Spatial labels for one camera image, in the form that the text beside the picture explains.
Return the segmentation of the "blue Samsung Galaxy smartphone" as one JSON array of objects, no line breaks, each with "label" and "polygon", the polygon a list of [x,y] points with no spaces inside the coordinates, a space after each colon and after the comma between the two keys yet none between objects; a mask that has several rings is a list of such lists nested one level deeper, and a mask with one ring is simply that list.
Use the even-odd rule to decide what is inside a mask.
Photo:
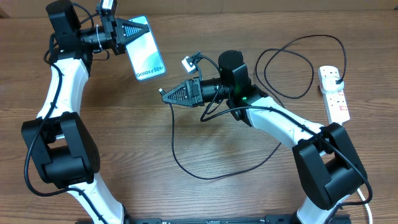
[{"label": "blue Samsung Galaxy smartphone", "polygon": [[164,74],[166,67],[147,17],[141,15],[129,21],[148,25],[149,28],[149,32],[126,46],[126,52],[137,80],[143,81]]}]

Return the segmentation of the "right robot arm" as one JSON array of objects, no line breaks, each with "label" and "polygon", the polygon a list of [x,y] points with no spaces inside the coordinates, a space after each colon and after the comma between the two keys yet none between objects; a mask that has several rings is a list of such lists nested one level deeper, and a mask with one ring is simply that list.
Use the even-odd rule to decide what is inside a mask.
[{"label": "right robot arm", "polygon": [[307,197],[287,216],[289,223],[349,223],[349,218],[336,213],[354,206],[347,198],[369,182],[345,128],[338,123],[313,123],[278,105],[251,82],[240,51],[223,52],[215,67],[219,78],[203,80],[198,76],[168,92],[161,90],[162,101],[190,108],[209,108],[216,101],[225,101],[226,112],[235,120],[263,130],[292,150]]}]

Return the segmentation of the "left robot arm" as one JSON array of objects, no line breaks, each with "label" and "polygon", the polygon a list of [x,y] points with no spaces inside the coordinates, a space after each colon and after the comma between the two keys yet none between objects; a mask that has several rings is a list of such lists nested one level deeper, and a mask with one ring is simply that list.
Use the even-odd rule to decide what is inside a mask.
[{"label": "left robot arm", "polygon": [[78,4],[54,1],[47,7],[53,27],[44,62],[52,78],[37,117],[22,124],[27,146],[24,165],[35,165],[43,182],[56,186],[56,194],[72,195],[92,223],[132,223],[100,175],[98,148],[80,118],[83,89],[90,77],[94,54],[124,54],[126,46],[149,32],[149,26],[115,16],[116,1],[96,7],[100,25],[83,28]]}]

